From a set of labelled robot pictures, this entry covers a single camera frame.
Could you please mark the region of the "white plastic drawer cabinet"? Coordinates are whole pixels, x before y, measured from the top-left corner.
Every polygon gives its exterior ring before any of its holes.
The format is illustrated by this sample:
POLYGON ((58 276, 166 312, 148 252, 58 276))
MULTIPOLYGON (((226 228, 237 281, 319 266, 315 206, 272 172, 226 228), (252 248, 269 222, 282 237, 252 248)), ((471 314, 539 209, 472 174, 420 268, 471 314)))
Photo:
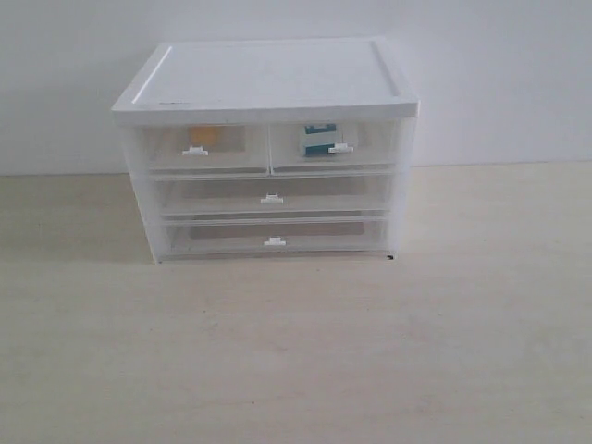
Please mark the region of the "white plastic drawer cabinet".
POLYGON ((381 38, 322 38, 278 41, 163 43, 151 54, 112 107, 132 188, 152 257, 158 264, 217 256, 377 253, 398 255, 413 137, 420 102, 381 38), (271 171, 269 127, 322 122, 394 122, 397 151, 385 171, 324 175, 277 175, 271 171), (150 173, 141 129, 189 126, 266 128, 268 171, 264 174, 168 175, 150 173), (390 208, 331 212, 272 212, 183 216, 160 214, 156 182, 176 179, 244 179, 389 175, 390 208), (249 253, 172 256, 167 227, 264 222, 277 219, 383 216, 387 251, 249 253))

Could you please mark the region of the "clear bottom drawer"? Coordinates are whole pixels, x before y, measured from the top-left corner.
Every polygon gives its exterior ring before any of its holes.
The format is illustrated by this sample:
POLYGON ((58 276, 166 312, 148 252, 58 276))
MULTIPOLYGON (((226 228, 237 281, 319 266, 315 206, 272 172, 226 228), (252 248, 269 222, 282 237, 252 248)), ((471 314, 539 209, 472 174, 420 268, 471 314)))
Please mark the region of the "clear bottom drawer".
POLYGON ((249 253, 372 252, 389 249, 383 216, 318 217, 166 228, 172 256, 249 253))

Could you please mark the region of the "clear drawer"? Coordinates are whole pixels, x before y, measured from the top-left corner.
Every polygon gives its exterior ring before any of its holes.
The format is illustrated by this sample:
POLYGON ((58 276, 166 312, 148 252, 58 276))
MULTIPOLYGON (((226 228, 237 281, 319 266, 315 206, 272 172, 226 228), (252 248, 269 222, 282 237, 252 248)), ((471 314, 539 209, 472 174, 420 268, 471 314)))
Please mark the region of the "clear drawer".
POLYGON ((324 175, 338 172, 385 171, 394 166, 397 151, 397 125, 389 121, 337 122, 357 126, 359 144, 355 150, 349 154, 304 157, 300 151, 301 127, 322 123, 270 126, 268 141, 271 171, 277 175, 324 175))
POLYGON ((264 174, 267 133, 262 126, 142 128, 150 173, 168 175, 264 174))
POLYGON ((389 249, 383 216, 318 217, 166 228, 172 256, 249 253, 372 252, 389 249))
POLYGON ((167 218, 272 212, 331 212, 390 208, 389 175, 170 179, 156 182, 167 218))

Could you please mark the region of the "white capped small bottle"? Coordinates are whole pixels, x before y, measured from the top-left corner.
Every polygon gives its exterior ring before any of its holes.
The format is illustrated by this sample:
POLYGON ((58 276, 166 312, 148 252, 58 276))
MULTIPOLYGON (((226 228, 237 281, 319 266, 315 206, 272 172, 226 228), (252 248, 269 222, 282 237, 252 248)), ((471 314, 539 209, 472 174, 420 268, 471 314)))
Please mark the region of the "white capped small bottle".
POLYGON ((346 123, 309 124, 300 130, 300 151, 304 157, 352 153, 359 144, 357 126, 346 123))

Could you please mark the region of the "yellow cheese wedge block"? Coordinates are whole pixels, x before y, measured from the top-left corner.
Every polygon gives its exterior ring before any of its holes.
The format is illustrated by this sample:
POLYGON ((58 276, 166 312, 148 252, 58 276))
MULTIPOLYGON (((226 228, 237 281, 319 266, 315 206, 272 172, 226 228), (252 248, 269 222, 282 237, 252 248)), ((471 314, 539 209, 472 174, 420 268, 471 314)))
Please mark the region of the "yellow cheese wedge block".
POLYGON ((206 149, 218 143, 220 128, 217 126, 193 126, 189 127, 191 147, 206 149))

